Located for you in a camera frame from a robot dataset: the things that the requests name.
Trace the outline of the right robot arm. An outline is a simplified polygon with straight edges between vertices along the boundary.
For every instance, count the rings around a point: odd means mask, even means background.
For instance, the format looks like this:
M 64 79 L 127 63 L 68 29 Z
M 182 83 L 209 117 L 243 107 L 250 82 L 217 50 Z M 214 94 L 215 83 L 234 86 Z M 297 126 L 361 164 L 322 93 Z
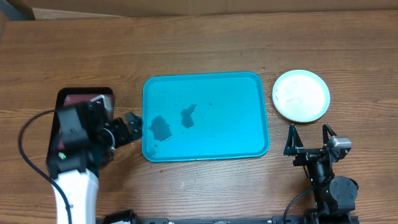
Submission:
M 352 148 L 349 138 L 337 135 L 328 124 L 322 126 L 323 146 L 306 149 L 293 124 L 284 149 L 285 156 L 294 156 L 293 165 L 304 169 L 311 187 L 296 196 L 287 205 L 283 223 L 358 223 L 351 216 L 359 185 L 350 178 L 336 176 L 333 164 L 344 159 Z M 313 193 L 315 208 L 306 209 L 301 217 L 288 216 L 291 206 L 304 195 Z

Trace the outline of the light blue plate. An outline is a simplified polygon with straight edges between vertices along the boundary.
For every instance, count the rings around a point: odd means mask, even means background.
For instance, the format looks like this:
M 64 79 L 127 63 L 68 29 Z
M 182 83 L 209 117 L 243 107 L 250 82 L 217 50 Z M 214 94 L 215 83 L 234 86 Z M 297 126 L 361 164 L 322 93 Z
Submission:
M 331 95 L 317 74 L 308 70 L 291 70 L 275 81 L 272 101 L 283 117 L 298 123 L 310 123 L 326 113 Z

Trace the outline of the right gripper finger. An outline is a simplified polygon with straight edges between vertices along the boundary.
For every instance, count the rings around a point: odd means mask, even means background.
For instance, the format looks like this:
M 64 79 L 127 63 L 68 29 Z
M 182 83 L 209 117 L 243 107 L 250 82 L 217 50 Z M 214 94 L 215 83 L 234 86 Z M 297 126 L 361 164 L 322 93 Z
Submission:
M 287 143 L 285 145 L 285 151 L 300 151 L 303 149 L 302 141 L 299 134 L 295 128 L 294 124 L 289 126 L 289 133 L 287 138 Z
M 322 132 L 323 132 L 323 143 L 324 144 L 326 144 L 330 140 L 330 137 L 336 136 L 336 133 L 334 132 L 334 130 L 332 130 L 327 123 L 325 123 L 322 126 Z

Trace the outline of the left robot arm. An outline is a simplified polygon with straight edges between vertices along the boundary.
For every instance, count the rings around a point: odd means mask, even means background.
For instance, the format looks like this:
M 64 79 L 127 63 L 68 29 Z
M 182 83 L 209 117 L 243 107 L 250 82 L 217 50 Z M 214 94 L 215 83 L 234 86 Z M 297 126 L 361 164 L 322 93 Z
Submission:
M 142 119 L 134 113 L 110 119 L 104 100 L 57 110 L 60 130 L 47 154 L 57 223 L 95 223 L 99 171 L 115 149 L 142 137 Z

